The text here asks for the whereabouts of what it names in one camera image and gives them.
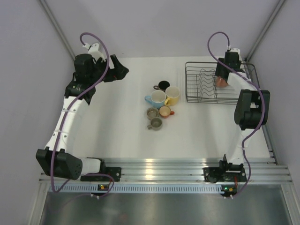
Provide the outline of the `light blue ceramic mug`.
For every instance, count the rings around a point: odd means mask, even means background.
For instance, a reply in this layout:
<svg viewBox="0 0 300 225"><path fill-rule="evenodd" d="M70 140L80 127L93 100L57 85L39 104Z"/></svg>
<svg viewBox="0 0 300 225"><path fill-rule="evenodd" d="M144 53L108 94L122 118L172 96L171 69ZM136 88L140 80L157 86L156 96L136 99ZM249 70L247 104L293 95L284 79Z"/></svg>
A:
<svg viewBox="0 0 300 225"><path fill-rule="evenodd" d="M160 109L165 105L166 94L162 90L155 90L149 96L145 96L144 100L151 106Z"/></svg>

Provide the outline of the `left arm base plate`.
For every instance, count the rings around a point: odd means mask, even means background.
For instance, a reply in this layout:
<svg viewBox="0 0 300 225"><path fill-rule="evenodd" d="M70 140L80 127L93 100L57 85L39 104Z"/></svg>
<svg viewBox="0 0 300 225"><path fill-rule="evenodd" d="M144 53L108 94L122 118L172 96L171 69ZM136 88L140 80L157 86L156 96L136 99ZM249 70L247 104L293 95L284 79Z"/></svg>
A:
<svg viewBox="0 0 300 225"><path fill-rule="evenodd" d="M112 181L112 179L110 178L112 177L115 182L119 182L121 179L121 171L121 167L106 167L103 171L101 171L101 174L105 174L105 176L96 174L84 175L80 178L80 181L109 182Z"/></svg>

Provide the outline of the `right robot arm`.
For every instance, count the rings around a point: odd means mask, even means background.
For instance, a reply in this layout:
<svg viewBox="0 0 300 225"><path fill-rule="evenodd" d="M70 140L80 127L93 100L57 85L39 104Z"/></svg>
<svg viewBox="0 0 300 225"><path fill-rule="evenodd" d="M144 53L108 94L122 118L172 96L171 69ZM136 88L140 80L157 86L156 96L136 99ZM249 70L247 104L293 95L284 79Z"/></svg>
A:
<svg viewBox="0 0 300 225"><path fill-rule="evenodd" d="M228 50L224 58L218 59L215 72L217 87L231 87L239 95L234 111L236 134L229 150L219 163L220 178L226 181L234 178L236 171L242 171L246 161L244 153L250 140L268 119L270 92L260 90L240 67L239 52Z"/></svg>

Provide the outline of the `pink ceramic mug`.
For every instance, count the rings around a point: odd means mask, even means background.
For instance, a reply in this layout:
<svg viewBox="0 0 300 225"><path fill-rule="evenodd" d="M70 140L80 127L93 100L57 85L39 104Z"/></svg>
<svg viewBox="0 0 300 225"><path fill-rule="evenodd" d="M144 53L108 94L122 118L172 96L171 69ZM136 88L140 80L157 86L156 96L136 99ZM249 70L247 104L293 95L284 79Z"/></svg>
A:
<svg viewBox="0 0 300 225"><path fill-rule="evenodd" d="M225 87L228 86L228 83L223 78L221 78L221 77L218 76L215 79L215 86L219 87L219 88L225 88Z"/></svg>

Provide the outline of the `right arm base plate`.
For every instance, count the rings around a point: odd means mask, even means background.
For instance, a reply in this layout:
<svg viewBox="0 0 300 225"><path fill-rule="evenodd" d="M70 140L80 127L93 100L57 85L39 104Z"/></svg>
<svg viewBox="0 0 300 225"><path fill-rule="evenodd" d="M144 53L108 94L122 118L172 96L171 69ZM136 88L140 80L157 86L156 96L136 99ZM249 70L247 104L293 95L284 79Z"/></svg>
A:
<svg viewBox="0 0 300 225"><path fill-rule="evenodd" d="M203 168L204 180L210 183L217 182L246 182L246 173L244 168L241 170L222 170L219 167Z"/></svg>

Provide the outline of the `yellow ceramic mug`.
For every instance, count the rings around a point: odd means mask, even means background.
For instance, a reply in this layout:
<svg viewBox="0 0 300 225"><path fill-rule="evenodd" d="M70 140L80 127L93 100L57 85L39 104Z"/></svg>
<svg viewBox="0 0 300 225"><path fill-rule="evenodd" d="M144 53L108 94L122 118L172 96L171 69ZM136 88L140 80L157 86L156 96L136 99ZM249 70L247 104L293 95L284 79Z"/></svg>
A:
<svg viewBox="0 0 300 225"><path fill-rule="evenodd" d="M165 106L174 106L178 103L180 98L180 89L175 86L170 86L165 90L166 100Z"/></svg>

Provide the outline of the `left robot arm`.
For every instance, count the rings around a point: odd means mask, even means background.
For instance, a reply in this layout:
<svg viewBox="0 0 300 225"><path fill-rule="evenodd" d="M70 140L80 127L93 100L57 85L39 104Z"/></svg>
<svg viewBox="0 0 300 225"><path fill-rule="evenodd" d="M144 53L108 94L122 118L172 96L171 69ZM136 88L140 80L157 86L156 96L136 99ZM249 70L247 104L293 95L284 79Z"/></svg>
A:
<svg viewBox="0 0 300 225"><path fill-rule="evenodd" d="M96 60L88 53L75 57L75 71L65 89L58 123L45 148L36 152L36 159L46 175L68 180L76 180L86 174L91 174L98 181L106 177L107 170L102 159L78 158L72 150L83 115L96 92L97 81L107 83L122 80L129 72L116 55L111 55L110 59L113 68L105 59Z"/></svg>

